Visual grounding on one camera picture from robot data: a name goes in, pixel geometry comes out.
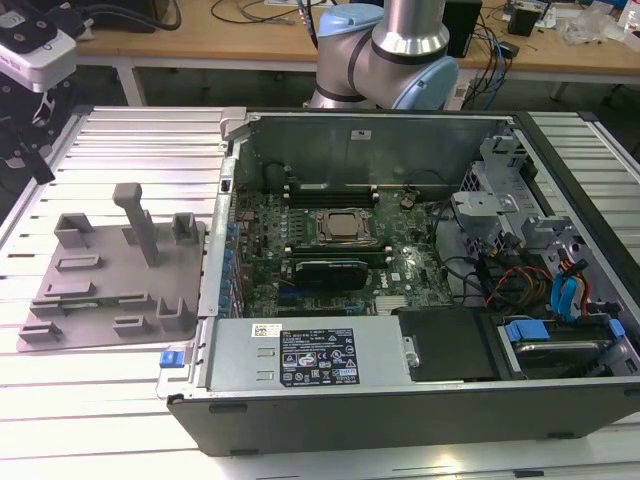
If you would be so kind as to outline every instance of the gray plastic base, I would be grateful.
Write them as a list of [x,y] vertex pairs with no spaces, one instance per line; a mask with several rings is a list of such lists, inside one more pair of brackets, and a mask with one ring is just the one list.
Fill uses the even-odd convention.
[[173,224],[149,226],[158,250],[153,267],[130,226],[92,227],[82,214],[61,216],[55,231],[61,243],[19,333],[18,351],[193,337],[205,225],[176,214]]

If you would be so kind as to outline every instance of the motherboard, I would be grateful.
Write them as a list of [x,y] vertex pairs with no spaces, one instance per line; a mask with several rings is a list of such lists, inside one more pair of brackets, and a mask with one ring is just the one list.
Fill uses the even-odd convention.
[[416,196],[237,192],[242,316],[387,315],[451,304]]

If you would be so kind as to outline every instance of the table leg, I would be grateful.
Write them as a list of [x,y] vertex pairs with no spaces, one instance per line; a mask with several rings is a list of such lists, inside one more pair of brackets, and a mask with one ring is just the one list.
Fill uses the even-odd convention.
[[551,100],[555,100],[559,102],[562,99],[562,94],[566,90],[569,82],[558,82],[554,85],[553,91],[551,92]]
[[143,107],[147,104],[142,82],[135,67],[131,64],[116,65],[120,84],[130,107]]
[[449,98],[444,104],[445,110],[462,110],[462,103],[467,96],[469,85],[475,80],[478,72],[475,69],[462,69],[458,72],[458,81],[456,82]]

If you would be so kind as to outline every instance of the silver metal cylinder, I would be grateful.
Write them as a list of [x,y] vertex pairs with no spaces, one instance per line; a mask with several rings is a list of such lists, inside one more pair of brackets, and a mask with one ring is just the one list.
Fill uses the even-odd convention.
[[442,24],[445,0],[386,0],[373,42],[391,54],[423,56],[447,47],[449,31]]

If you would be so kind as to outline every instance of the vertical post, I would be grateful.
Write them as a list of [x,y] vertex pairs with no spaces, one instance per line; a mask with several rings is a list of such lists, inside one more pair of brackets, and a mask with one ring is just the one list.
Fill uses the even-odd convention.
[[553,91],[551,92],[551,100],[559,102],[562,100],[562,94],[569,86],[569,82],[558,82],[553,86]]
[[149,221],[140,206],[142,187],[139,183],[119,183],[113,192],[113,203],[124,209],[138,244],[149,267],[155,267],[158,261],[153,223]]
[[118,71],[118,77],[120,78],[122,90],[124,90],[124,96],[127,98],[127,103],[130,107],[144,107],[147,105],[147,99],[144,96],[144,89],[142,88],[138,71],[133,66],[130,58],[123,60],[126,61],[116,63],[115,68]]

